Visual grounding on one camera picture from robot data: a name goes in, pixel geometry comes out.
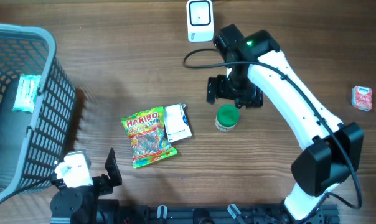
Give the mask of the Haribo gummy candy bag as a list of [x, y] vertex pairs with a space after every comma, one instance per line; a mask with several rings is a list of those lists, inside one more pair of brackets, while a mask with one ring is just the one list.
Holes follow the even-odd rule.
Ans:
[[164, 107], [158, 106], [121, 118], [133, 151], [133, 168], [177, 155], [165, 137]]

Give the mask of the white paper pouch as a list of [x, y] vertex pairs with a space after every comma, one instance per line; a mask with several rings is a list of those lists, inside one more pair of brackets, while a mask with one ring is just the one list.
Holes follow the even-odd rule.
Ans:
[[192, 137], [192, 131], [184, 111], [185, 107], [185, 104], [179, 103], [164, 108], [164, 125], [170, 143]]

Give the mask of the green lid jar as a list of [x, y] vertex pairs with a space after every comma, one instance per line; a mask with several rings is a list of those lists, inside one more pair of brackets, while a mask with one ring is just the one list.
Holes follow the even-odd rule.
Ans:
[[240, 119], [239, 109], [234, 105], [222, 105], [215, 118], [216, 127], [223, 132], [231, 131]]

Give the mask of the red white tissue packet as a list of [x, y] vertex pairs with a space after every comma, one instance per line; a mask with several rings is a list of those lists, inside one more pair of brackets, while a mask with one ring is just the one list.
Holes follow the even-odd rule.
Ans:
[[355, 86], [352, 89], [352, 106], [359, 110], [372, 109], [372, 89], [364, 86]]

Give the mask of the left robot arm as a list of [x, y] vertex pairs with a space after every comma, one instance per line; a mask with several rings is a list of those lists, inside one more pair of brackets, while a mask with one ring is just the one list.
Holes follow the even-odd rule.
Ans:
[[51, 223], [117, 223], [117, 200], [100, 200], [122, 184], [115, 151], [110, 149], [105, 162], [107, 174], [92, 177], [90, 158], [85, 151], [69, 152], [55, 168], [52, 184], [58, 192], [52, 197]]

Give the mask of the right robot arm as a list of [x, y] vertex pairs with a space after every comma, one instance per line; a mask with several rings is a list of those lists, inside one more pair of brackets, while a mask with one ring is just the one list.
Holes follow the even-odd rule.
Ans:
[[310, 219], [334, 188], [355, 177], [362, 129], [356, 123], [344, 124], [315, 98], [267, 31], [244, 36], [231, 24], [219, 31], [213, 43], [228, 71], [209, 78], [207, 101], [223, 98], [237, 108], [257, 108], [264, 97], [270, 99], [302, 150], [291, 165], [296, 183], [284, 207], [297, 222]]

